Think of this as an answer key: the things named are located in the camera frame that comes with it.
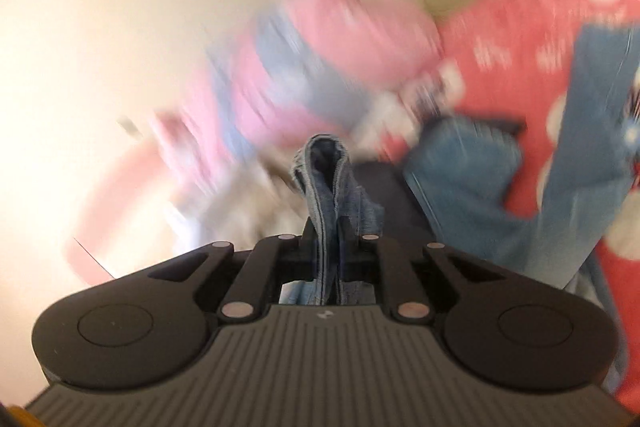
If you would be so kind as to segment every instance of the ribbed gray surface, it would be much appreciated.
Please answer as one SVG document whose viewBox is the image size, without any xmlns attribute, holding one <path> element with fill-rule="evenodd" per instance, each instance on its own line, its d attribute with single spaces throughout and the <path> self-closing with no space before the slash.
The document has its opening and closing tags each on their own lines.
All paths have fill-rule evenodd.
<svg viewBox="0 0 640 427">
<path fill-rule="evenodd" d="M 127 394 L 54 385 L 28 409 L 47 427 L 622 427 L 632 419 L 596 387 L 536 396 L 477 380 L 430 330 L 392 322 L 377 306 L 273 306 L 261 321 L 223 328 L 173 380 Z"/>
</svg>

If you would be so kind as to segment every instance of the logo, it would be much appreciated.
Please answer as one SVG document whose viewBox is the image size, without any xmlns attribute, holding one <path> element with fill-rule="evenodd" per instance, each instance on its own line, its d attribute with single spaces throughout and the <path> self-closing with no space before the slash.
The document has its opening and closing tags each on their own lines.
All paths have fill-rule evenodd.
<svg viewBox="0 0 640 427">
<path fill-rule="evenodd" d="M 334 316 L 334 312 L 332 312 L 331 310 L 325 310 L 323 312 L 317 313 L 316 315 L 321 319 L 330 319 Z"/>
</svg>

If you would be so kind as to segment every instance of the denim fabric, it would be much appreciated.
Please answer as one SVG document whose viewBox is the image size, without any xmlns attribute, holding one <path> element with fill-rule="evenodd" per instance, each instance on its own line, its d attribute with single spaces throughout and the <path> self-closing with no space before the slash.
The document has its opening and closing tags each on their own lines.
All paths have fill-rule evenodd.
<svg viewBox="0 0 640 427">
<path fill-rule="evenodd" d="M 232 51 L 229 46 L 222 46 L 209 52 L 207 56 L 209 58 L 211 88 L 218 101 L 220 138 L 233 157 L 249 161 L 254 158 L 256 149 L 236 126 L 230 76 Z"/>
<path fill-rule="evenodd" d="M 602 387 L 613 393 L 625 378 L 626 369 L 629 365 L 629 353 L 622 320 L 618 315 L 618 309 L 613 301 L 609 284 L 607 284 L 607 279 L 604 277 L 600 262 L 594 252 L 587 257 L 578 273 L 564 289 L 600 306 L 609 314 L 618 328 L 618 352 L 607 376 L 602 382 Z"/>
<path fill-rule="evenodd" d="M 338 237 L 338 219 L 347 217 L 357 235 L 380 234 L 383 222 L 382 207 L 372 203 L 356 183 L 344 145 L 335 136 L 314 136 L 298 152 L 292 174 L 305 195 L 309 218 L 318 234 L 316 279 L 289 285 L 280 302 L 324 305 L 335 291 L 339 304 L 374 303 L 371 285 L 340 280 L 344 252 Z"/>
<path fill-rule="evenodd" d="M 280 107 L 302 104 L 325 122 L 350 131 L 371 106 L 371 93 L 316 53 L 284 9 L 256 23 L 255 51 L 272 84 L 267 98 Z"/>
<path fill-rule="evenodd" d="M 366 161 L 353 166 L 353 175 L 369 199 L 382 206 L 385 222 L 382 233 L 403 245 L 422 249 L 436 241 L 429 220 L 404 181 L 402 170 L 391 163 Z"/>
<path fill-rule="evenodd" d="M 633 182 L 623 109 L 639 57 L 636 28 L 583 28 L 558 148 L 540 212 L 532 219 L 508 214 L 501 205 L 521 161 L 511 136 L 453 118 L 418 144 L 404 174 L 438 240 L 565 288 Z M 588 267 L 591 279 L 604 283 L 595 259 Z"/>
</svg>

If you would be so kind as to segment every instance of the circular pad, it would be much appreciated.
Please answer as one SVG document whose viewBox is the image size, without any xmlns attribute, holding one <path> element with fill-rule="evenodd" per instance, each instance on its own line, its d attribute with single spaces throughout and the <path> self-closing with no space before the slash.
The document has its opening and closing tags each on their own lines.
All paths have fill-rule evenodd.
<svg viewBox="0 0 640 427">
<path fill-rule="evenodd" d="M 444 339 L 482 379 L 537 393 L 600 383 L 618 347 L 604 311 L 525 280 L 471 285 L 449 311 Z"/>
<path fill-rule="evenodd" d="M 112 304 L 88 312 L 80 319 L 78 331 L 96 346 L 118 347 L 142 339 L 153 325 L 154 320 L 145 309 Z"/>
</svg>

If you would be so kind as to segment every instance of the blue jeans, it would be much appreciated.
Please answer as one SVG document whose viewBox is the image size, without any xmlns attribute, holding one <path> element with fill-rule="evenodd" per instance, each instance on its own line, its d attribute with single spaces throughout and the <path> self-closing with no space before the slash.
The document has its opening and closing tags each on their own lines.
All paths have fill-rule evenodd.
<svg viewBox="0 0 640 427">
<path fill-rule="evenodd" d="M 583 28 L 558 148 L 532 219 L 502 206 L 522 158 L 513 137 L 452 118 L 421 142 L 404 175 L 438 240 L 557 288 L 574 280 L 632 186 L 635 151 L 624 139 L 623 110 L 639 57 L 637 28 Z M 604 281 L 595 257 L 583 273 Z M 599 290 L 609 292 L 605 283 Z M 612 305 L 609 295 L 598 300 Z"/>
<path fill-rule="evenodd" d="M 339 276 L 344 245 L 338 237 L 338 220 L 346 217 L 356 235 L 380 234 L 383 224 L 383 209 L 356 183 L 346 148 L 335 136 L 314 136 L 298 152 L 292 174 L 305 195 L 309 218 L 318 234 L 316 278 L 287 286 L 280 302 L 324 305 L 335 291 L 339 304 L 373 304 L 372 285 L 343 282 Z"/>
</svg>

